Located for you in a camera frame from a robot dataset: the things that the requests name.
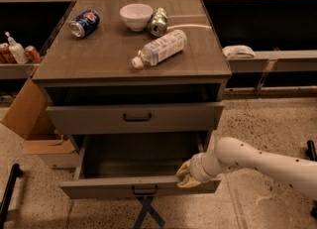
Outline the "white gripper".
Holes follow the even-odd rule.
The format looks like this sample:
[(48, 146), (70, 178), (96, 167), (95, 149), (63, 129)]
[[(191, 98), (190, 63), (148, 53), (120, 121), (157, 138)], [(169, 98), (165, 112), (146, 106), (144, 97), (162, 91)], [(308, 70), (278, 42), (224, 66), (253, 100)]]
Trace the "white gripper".
[(217, 175), (217, 159), (213, 151), (194, 155), (190, 161), (184, 162), (176, 172), (177, 177), (184, 177), (177, 186), (192, 188), (210, 181)]

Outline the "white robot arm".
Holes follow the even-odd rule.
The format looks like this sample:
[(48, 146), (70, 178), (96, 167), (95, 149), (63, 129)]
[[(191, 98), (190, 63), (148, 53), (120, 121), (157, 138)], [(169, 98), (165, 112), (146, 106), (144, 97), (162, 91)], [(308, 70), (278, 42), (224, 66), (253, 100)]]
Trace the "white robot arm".
[(214, 148), (194, 155), (177, 171), (178, 187), (191, 188), (218, 174), (250, 169), (285, 183), (317, 200), (317, 163), (260, 151), (232, 137), (221, 138)]

